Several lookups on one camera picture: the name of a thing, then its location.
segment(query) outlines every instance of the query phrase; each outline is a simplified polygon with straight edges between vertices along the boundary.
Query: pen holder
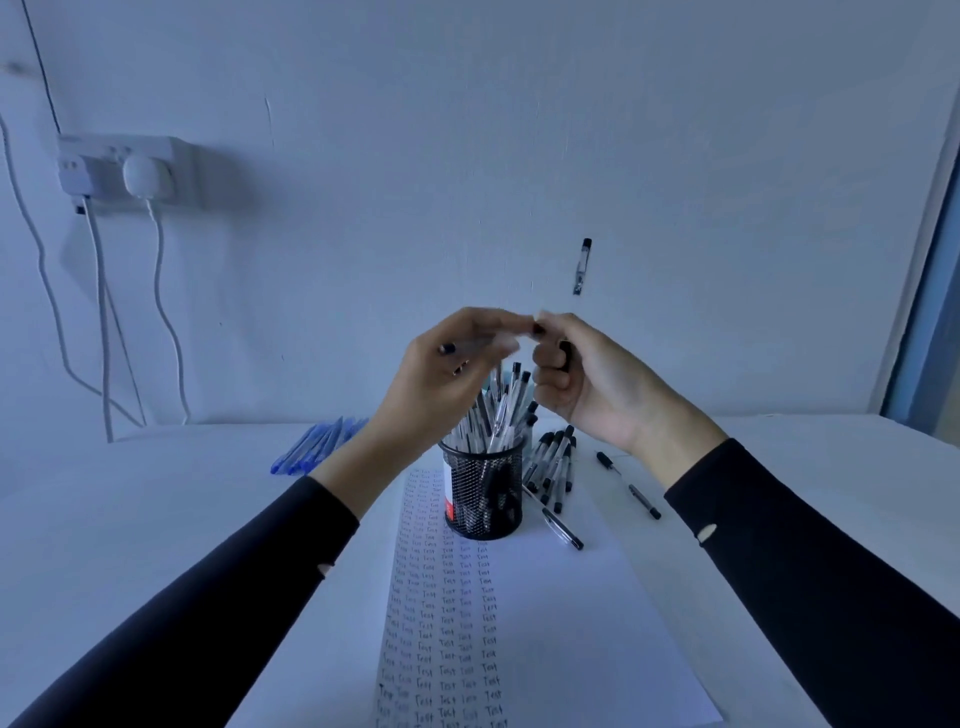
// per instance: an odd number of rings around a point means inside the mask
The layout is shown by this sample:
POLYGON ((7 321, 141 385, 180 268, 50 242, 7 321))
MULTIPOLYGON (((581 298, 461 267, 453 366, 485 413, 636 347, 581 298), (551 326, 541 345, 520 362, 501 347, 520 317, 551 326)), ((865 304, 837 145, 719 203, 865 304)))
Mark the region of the pen holder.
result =
POLYGON ((440 443, 450 467, 446 524, 461 536, 492 541, 509 536, 523 520, 523 443, 500 452, 472 454, 440 443))

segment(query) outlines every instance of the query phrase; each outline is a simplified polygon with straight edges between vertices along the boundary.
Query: black cable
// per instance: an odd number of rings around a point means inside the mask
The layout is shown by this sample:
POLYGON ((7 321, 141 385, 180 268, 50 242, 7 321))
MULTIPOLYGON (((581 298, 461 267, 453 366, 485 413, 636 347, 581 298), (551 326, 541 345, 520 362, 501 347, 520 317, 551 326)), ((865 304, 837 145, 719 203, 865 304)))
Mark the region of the black cable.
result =
POLYGON ((27 18, 27 29, 30 31, 30 38, 34 42, 34 53, 36 53, 36 62, 40 66, 40 76, 43 79, 43 90, 47 93, 47 103, 50 105, 50 113, 54 117, 54 126, 57 127, 57 135, 60 135, 60 121, 57 118, 57 110, 54 109, 54 98, 50 95, 50 83, 47 81, 47 71, 43 67, 43 58, 40 57, 40 47, 36 44, 36 33, 34 33, 34 24, 30 20, 30 11, 27 10, 27 0, 20 0, 23 6, 23 14, 27 18))

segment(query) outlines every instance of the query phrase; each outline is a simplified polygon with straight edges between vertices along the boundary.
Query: plug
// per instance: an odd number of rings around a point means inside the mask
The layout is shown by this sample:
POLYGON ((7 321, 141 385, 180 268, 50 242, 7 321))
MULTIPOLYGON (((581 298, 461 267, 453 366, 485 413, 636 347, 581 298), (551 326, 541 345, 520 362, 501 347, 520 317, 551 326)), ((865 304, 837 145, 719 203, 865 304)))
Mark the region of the plug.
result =
POLYGON ((60 189, 74 197, 116 200, 126 197, 120 166, 105 159, 61 154, 57 160, 60 189))
POLYGON ((123 163, 127 191, 141 200, 169 200, 174 196, 174 177, 162 159, 133 154, 123 163))

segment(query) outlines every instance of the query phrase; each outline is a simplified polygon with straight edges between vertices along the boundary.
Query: finger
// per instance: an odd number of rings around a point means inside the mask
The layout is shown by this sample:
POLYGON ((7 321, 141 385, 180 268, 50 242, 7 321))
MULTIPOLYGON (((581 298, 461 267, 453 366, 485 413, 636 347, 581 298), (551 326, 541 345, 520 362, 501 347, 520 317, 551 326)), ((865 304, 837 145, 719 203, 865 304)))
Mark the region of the finger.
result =
POLYGON ((432 345, 439 348, 444 344, 456 344, 458 340, 465 341, 499 331, 532 336, 535 325, 533 316, 521 316, 503 308, 461 308, 425 335, 432 345))
POLYGON ((569 390, 557 389, 549 384, 538 384, 534 389, 534 400, 561 417, 564 416, 562 410, 570 405, 571 397, 569 390))
POLYGON ((566 362, 566 353, 556 344, 537 344, 534 348, 534 364, 538 367, 560 369, 566 362))
POLYGON ((534 383, 547 384, 557 389, 566 389, 570 386, 570 375, 567 372, 561 372, 559 369, 539 369, 534 370, 534 383))
POLYGON ((457 387, 469 391, 473 397, 476 397, 490 370, 519 348, 520 345, 513 336, 497 334, 493 342, 476 354, 463 368, 457 376, 457 387))
POLYGON ((546 328, 547 337, 557 341, 569 339, 573 346, 581 350, 588 348, 603 336, 600 331, 573 313, 541 311, 537 314, 537 323, 546 328))

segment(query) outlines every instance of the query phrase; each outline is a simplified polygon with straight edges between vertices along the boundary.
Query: white paper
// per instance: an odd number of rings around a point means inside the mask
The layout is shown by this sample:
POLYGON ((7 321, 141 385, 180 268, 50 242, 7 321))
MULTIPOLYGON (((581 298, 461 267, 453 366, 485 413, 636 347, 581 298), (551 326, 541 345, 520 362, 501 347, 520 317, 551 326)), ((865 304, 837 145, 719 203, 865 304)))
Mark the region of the white paper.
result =
POLYGON ((721 720, 581 488, 568 494, 564 520, 583 551, 562 542, 529 498, 517 532, 492 542, 453 533, 443 512, 443 472, 411 471, 377 728, 721 720))

